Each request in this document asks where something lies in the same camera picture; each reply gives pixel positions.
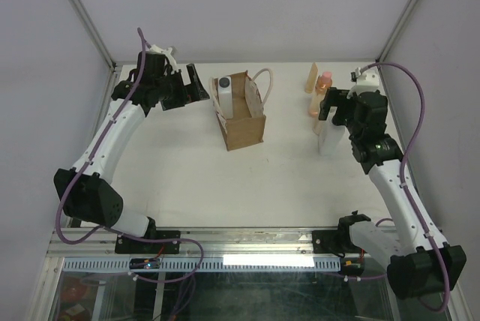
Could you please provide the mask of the orange bottle pink cap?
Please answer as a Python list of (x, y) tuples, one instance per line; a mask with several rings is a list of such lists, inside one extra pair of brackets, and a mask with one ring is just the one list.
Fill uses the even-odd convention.
[(320, 111), (320, 103), (326, 96), (326, 92), (332, 86), (332, 72), (325, 71), (317, 77), (314, 89), (312, 91), (312, 98), (307, 109), (309, 116), (317, 117)]

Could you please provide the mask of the white bottle black cap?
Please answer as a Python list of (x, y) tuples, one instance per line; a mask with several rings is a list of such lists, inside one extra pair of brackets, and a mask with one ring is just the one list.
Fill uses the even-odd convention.
[(318, 151), (321, 156), (330, 156), (334, 153), (344, 136), (345, 127), (335, 125), (329, 118), (323, 122), (318, 135)]
[(217, 95), (220, 110), (225, 119), (232, 119), (233, 112), (233, 82), (230, 76), (222, 76), (217, 81)]

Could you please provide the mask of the cream round bottle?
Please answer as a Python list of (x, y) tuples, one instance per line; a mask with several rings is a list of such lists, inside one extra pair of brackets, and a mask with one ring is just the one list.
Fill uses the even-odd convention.
[(316, 135), (319, 135), (321, 133), (321, 130), (323, 129), (323, 125), (324, 125), (324, 121), (316, 118), (315, 122), (314, 122), (314, 125), (313, 125), (313, 132)]

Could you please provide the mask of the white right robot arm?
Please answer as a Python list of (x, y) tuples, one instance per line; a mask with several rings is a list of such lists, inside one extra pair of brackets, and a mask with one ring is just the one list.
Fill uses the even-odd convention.
[(349, 134), (352, 155), (374, 184), (397, 231), (388, 237), (365, 214), (354, 211), (339, 219), (334, 235), (322, 244), (333, 253), (356, 248), (370, 254), (385, 270), (399, 299), (422, 299), (442, 293), (448, 299), (466, 264), (459, 245), (451, 245), (426, 212), (407, 175), (406, 156), (386, 133), (388, 100), (380, 91), (350, 94), (330, 88), (319, 105), (325, 124), (319, 150), (326, 153)]

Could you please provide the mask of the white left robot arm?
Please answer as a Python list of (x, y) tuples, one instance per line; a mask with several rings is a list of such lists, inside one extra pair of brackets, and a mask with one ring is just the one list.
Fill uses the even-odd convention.
[(58, 169), (54, 185), (65, 215), (131, 236), (141, 252), (157, 244), (155, 220), (128, 208), (113, 188), (113, 176), (130, 138), (156, 106), (162, 110), (209, 99), (194, 64), (187, 64), (190, 82), (170, 49), (156, 46), (140, 52), (136, 67), (113, 89), (106, 116), (82, 156), (69, 169)]

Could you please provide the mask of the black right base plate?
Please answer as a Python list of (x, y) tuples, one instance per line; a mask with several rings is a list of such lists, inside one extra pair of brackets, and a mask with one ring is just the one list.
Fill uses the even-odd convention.
[(360, 254), (361, 248), (352, 243), (347, 231), (338, 229), (318, 229), (311, 232), (314, 254)]

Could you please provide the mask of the aluminium front rail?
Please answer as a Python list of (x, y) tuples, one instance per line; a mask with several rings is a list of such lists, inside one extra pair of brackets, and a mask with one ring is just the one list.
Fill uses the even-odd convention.
[(56, 232), (47, 248), (48, 257), (198, 257), (200, 243), (206, 257), (224, 254), (313, 254), (311, 232), (320, 228), (163, 228), (158, 239), (167, 243), (143, 243), (99, 229), (79, 244), (64, 243)]

